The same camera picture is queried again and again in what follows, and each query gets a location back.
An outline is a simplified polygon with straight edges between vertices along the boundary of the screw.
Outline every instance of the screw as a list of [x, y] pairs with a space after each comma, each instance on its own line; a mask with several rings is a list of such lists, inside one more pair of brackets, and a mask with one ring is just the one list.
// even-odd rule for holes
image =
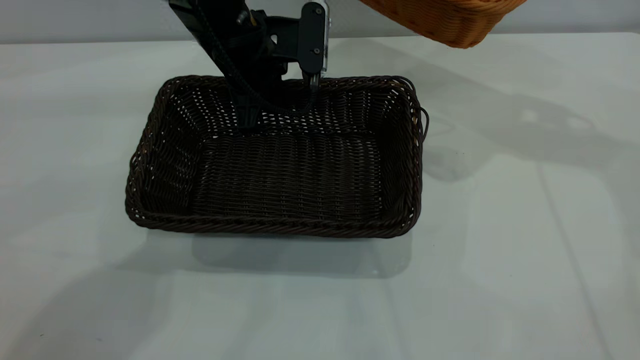
[[246, 18], [247, 18], [248, 16], [249, 16], [249, 13], [243, 10], [243, 11], [240, 13], [240, 15], [238, 15], [238, 18], [237, 18], [237, 20], [236, 20], [236, 23], [237, 23], [238, 25], [242, 25], [242, 23], [244, 22], [244, 20], [246, 20]]

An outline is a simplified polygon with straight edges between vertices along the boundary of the black cable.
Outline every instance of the black cable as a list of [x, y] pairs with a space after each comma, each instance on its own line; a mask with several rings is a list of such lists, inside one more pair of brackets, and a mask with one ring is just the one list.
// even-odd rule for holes
[[424, 109], [420, 108], [420, 111], [424, 113], [424, 132], [422, 133], [422, 142], [424, 142], [427, 138], [427, 133], [429, 132], [429, 113]]
[[314, 86], [310, 89], [311, 94], [309, 97], [309, 101], [307, 105], [300, 110], [289, 110], [289, 109], [281, 108], [279, 106], [271, 104], [269, 101], [263, 98], [260, 93], [255, 91], [251, 87], [251, 85], [249, 85], [249, 83], [247, 83], [247, 81], [244, 79], [244, 76], [240, 73], [240, 70], [238, 70], [237, 67], [234, 65], [234, 62], [231, 60], [231, 58], [227, 54], [225, 48], [222, 46], [222, 43], [218, 40], [218, 37], [215, 35], [213, 28], [211, 27], [211, 24], [209, 24], [209, 20], [207, 20], [207, 16], [205, 15], [204, 11], [200, 7], [198, 1], [196, 1], [196, 8], [198, 9], [198, 13], [202, 18], [202, 21], [207, 27], [207, 33], [209, 37], [211, 37], [211, 42], [213, 46], [216, 48], [216, 57], [221, 58], [221, 62], [225, 65], [227, 72], [230, 73], [229, 76], [234, 78], [236, 83], [240, 85], [240, 87], [244, 92], [246, 92], [251, 97], [256, 99], [262, 108], [273, 113], [279, 113], [279, 114], [283, 114], [290, 117], [298, 117], [304, 113], [308, 113], [309, 111], [311, 111], [311, 109], [314, 107], [316, 102], [318, 86]]

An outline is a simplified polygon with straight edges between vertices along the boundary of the white table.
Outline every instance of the white table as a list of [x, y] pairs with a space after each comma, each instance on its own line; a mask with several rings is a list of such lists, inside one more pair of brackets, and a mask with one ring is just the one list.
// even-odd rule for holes
[[193, 42], [0, 45], [0, 359], [638, 359], [640, 35], [333, 40], [432, 117], [406, 236], [193, 236], [124, 211]]

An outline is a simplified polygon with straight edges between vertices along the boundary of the dark brown wicker basket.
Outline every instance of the dark brown wicker basket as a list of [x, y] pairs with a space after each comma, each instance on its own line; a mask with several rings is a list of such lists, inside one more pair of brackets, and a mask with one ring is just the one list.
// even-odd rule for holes
[[[298, 80], [274, 94], [308, 99]], [[325, 79], [310, 113], [244, 133], [224, 78], [171, 79], [131, 159], [127, 214], [185, 233], [402, 235], [420, 215], [421, 110], [404, 78]]]

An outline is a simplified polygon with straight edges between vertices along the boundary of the white wall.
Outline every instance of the white wall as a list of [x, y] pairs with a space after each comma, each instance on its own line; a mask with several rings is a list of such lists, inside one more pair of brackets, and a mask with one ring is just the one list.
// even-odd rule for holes
[[[248, 0], [271, 15], [297, 16], [306, 0]], [[358, 0], [328, 0], [334, 37], [405, 35]], [[498, 32], [638, 31], [640, 0], [529, 0]], [[166, 0], [6, 0], [0, 43], [188, 39]]]

